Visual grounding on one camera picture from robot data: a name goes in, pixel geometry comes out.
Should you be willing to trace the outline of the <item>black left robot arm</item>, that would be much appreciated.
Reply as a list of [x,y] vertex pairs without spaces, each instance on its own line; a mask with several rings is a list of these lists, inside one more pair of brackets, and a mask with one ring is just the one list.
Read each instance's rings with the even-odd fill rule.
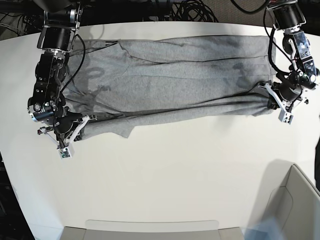
[[295,102],[302,100],[306,90],[314,90],[320,80],[320,70],[316,68],[311,55],[310,42],[301,26],[306,19],[296,0],[269,0],[266,11],[274,17],[270,34],[269,51],[272,51],[276,30],[283,31],[282,47],[289,57],[289,71],[280,70],[273,62],[276,77],[281,81],[273,89],[284,103],[286,111],[291,112]]

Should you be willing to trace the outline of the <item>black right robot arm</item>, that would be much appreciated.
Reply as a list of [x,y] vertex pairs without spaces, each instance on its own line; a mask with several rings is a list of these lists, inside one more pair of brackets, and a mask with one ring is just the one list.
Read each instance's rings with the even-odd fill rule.
[[62,83],[83,6],[80,0],[37,0],[35,3],[44,11],[43,29],[37,43],[43,53],[35,68],[36,82],[27,109],[35,122],[46,124],[59,137],[79,118],[78,114],[64,112]]

